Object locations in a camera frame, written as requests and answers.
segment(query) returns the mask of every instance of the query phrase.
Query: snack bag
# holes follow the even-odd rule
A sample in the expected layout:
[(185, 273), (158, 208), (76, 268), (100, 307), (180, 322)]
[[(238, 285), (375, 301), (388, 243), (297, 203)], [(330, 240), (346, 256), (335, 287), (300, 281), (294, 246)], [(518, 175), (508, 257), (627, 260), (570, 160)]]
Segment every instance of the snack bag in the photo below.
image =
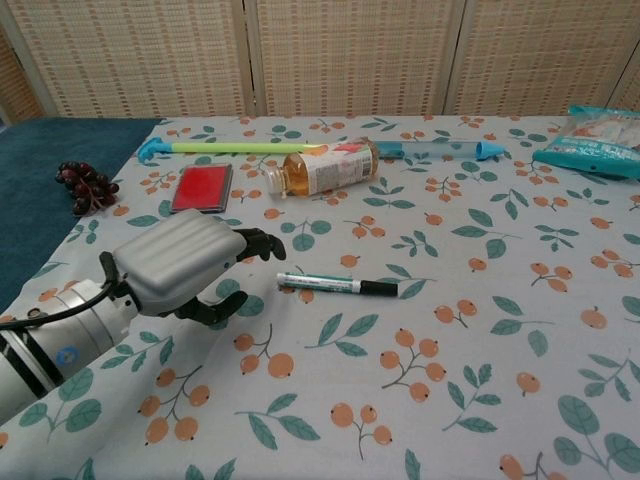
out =
[(640, 178), (640, 113), (569, 107), (558, 136), (533, 159), (591, 173)]

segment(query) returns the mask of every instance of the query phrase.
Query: white marker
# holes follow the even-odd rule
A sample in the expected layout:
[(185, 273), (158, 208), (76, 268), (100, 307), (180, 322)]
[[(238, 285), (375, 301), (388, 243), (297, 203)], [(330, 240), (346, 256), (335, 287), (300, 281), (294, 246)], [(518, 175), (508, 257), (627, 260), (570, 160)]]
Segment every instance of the white marker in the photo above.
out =
[(305, 275), (298, 273), (278, 273), (278, 285), (282, 287), (311, 288), (328, 292), (359, 293), (360, 295), (383, 295), (397, 297), (398, 285), (395, 283), (354, 280), (352, 278), (329, 277), (324, 275)]

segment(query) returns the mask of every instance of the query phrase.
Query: floral tablecloth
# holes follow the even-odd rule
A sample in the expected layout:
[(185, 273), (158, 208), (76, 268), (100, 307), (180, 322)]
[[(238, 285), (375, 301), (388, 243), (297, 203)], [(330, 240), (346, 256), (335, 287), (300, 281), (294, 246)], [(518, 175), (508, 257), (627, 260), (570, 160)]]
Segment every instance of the floral tablecloth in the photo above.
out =
[[(640, 184), (532, 162), (563, 121), (161, 122), (151, 135), (166, 141), (484, 138), (508, 154), (426, 150), (381, 162), (369, 183), (286, 200), (261, 176), (277, 155), (132, 157), (117, 205), (83, 218), (6, 315), (100, 281), (98, 253), (169, 216), (193, 163), (232, 163), (220, 218), (277, 234), (288, 258), (245, 261), (205, 290), (251, 295), (215, 329), (136, 318), (122, 344), (0, 428), (0, 476), (638, 478)], [(279, 290), (281, 271), (385, 278), (400, 295)]]

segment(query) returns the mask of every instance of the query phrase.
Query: robotic hand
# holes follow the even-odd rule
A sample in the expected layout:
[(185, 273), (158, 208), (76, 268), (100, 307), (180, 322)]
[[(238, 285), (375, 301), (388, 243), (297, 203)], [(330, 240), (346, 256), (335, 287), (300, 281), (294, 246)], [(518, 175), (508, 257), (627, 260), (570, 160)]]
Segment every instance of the robotic hand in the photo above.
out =
[(100, 254), (105, 283), (84, 280), (28, 313), (0, 325), (0, 424), (118, 344), (138, 313), (175, 314), (204, 325), (229, 318), (246, 301), (236, 291), (216, 305), (197, 295), (236, 262), (284, 245), (260, 229), (232, 230), (185, 210), (139, 237)]

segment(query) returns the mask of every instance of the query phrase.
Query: teal carpet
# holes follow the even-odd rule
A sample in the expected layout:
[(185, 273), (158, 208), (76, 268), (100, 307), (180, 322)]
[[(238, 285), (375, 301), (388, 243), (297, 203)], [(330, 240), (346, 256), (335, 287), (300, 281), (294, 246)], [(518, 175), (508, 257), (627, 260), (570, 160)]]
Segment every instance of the teal carpet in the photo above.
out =
[(0, 133), (0, 313), (78, 221), (58, 165), (87, 162), (113, 178), (159, 121), (43, 118)]

